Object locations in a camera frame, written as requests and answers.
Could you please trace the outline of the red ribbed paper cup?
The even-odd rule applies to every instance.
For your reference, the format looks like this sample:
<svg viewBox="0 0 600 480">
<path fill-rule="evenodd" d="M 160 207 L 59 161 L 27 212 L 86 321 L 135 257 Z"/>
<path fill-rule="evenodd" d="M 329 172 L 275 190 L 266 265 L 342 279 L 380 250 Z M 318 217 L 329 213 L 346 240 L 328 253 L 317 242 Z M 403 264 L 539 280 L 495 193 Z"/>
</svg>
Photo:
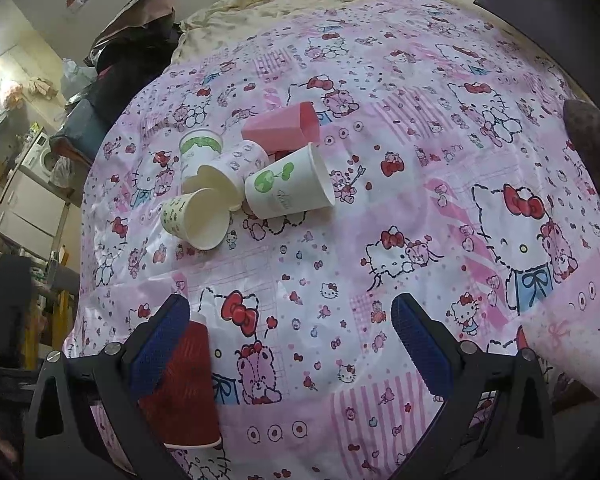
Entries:
<svg viewBox="0 0 600 480">
<path fill-rule="evenodd" d="M 195 313 L 188 322 L 155 390 L 138 404 L 150 429 L 167 448 L 212 448 L 221 442 L 209 333 L 202 314 Z"/>
</svg>

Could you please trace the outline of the white cup green tree print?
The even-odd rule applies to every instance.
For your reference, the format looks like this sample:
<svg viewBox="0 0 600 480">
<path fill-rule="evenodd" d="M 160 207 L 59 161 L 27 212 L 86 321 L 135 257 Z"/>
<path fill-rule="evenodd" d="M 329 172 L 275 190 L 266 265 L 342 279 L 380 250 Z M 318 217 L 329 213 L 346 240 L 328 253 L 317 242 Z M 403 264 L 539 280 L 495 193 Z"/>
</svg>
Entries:
<svg viewBox="0 0 600 480">
<path fill-rule="evenodd" d="M 245 180 L 246 202 L 260 219 L 335 205 L 335 191 L 316 145 L 306 144 Z"/>
</svg>

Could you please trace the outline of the white cup small green pattern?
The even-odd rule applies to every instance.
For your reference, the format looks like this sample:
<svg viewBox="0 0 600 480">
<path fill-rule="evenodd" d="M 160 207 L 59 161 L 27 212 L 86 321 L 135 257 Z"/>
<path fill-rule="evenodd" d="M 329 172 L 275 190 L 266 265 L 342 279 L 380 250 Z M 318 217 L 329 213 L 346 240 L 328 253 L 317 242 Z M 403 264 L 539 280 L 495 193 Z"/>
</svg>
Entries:
<svg viewBox="0 0 600 480">
<path fill-rule="evenodd" d="M 218 247 L 229 224 L 228 206 L 213 188 L 200 188 L 162 203 L 163 229 L 198 250 Z"/>
</svg>

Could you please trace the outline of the pink square plastic cup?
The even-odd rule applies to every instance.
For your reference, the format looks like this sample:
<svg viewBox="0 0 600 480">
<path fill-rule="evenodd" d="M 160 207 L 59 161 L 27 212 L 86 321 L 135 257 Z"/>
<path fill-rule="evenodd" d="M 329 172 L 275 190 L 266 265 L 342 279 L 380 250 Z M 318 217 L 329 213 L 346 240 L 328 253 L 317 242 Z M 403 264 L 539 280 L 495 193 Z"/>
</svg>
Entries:
<svg viewBox="0 0 600 480">
<path fill-rule="evenodd" d="M 268 154 L 293 152 L 320 142 L 320 122 L 313 104 L 301 102 L 249 118 L 242 126 L 242 138 Z"/>
</svg>

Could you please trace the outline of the white cup pink pattern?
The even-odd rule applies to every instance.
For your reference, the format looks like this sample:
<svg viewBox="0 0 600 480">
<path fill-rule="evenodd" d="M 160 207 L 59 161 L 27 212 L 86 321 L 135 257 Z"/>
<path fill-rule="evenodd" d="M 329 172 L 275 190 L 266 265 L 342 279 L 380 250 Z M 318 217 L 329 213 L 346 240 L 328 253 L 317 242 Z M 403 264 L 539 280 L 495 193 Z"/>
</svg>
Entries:
<svg viewBox="0 0 600 480">
<path fill-rule="evenodd" d="M 195 177 L 181 179 L 183 193 L 213 188 L 231 212 L 238 211 L 245 200 L 245 180 L 268 164 L 268 154 L 256 142 L 242 140 L 234 148 L 201 165 Z"/>
</svg>

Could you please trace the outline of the white cup green band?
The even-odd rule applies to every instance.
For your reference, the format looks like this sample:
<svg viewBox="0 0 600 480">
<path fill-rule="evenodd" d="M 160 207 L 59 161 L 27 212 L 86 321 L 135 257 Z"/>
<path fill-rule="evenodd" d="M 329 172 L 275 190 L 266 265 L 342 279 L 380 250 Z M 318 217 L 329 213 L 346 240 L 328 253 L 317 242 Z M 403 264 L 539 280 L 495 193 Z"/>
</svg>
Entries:
<svg viewBox="0 0 600 480">
<path fill-rule="evenodd" d="M 221 136 L 209 129 L 186 132 L 178 144 L 180 150 L 181 177 L 195 177 L 201 165 L 218 158 L 223 151 Z"/>
</svg>

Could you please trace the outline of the pink fluffy sleeve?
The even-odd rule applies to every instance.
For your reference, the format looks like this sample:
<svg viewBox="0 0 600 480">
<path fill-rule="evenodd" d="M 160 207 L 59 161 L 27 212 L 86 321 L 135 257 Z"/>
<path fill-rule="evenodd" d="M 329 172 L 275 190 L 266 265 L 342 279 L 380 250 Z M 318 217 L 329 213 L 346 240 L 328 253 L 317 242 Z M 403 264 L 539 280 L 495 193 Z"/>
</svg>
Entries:
<svg viewBox="0 0 600 480">
<path fill-rule="evenodd" d="M 535 308 L 521 318 L 527 344 L 600 398 L 600 331 Z"/>
</svg>

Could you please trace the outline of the white cabinet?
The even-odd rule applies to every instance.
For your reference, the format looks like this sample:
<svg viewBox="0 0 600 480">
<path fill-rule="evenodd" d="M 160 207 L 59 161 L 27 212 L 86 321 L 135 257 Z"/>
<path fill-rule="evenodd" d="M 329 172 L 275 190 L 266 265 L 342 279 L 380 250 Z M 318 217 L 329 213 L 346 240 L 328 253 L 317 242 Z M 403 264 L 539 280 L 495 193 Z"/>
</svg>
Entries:
<svg viewBox="0 0 600 480">
<path fill-rule="evenodd" d="M 79 255 L 81 211 L 20 169 L 0 197 L 0 235 L 30 254 L 48 259 L 66 246 Z"/>
</svg>

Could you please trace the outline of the dark brown patterned cushion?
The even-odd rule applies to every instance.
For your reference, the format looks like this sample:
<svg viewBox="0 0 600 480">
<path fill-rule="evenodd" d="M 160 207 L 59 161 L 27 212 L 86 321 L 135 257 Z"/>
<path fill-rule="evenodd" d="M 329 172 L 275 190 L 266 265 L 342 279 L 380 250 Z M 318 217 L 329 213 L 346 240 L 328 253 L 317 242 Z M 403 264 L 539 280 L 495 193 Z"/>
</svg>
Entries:
<svg viewBox="0 0 600 480">
<path fill-rule="evenodd" d="M 567 100 L 562 114 L 569 140 L 600 194 L 600 110 L 588 102 Z"/>
</svg>

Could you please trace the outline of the white washing machine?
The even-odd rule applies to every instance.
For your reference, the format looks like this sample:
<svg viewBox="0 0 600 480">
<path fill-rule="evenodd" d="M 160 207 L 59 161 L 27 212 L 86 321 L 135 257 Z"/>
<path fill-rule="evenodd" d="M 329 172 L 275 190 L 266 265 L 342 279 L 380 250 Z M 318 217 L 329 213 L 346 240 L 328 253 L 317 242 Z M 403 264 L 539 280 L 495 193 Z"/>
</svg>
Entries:
<svg viewBox="0 0 600 480">
<path fill-rule="evenodd" d="M 50 177 L 58 156 L 50 148 L 50 136 L 41 130 L 23 152 L 19 169 L 42 185 L 50 184 Z"/>
</svg>

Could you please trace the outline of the pile of bags and clothes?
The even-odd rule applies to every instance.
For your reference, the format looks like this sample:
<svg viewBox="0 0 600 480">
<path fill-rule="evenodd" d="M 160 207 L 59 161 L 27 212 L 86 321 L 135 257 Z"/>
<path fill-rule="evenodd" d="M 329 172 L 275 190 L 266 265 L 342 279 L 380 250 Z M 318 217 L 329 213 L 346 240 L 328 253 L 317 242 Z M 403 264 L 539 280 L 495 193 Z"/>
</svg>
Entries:
<svg viewBox="0 0 600 480">
<path fill-rule="evenodd" d="M 181 29 L 176 0 L 130 0 L 93 40 L 82 63 L 62 61 L 65 116 L 50 149 L 91 165 L 129 102 L 171 64 Z"/>
</svg>

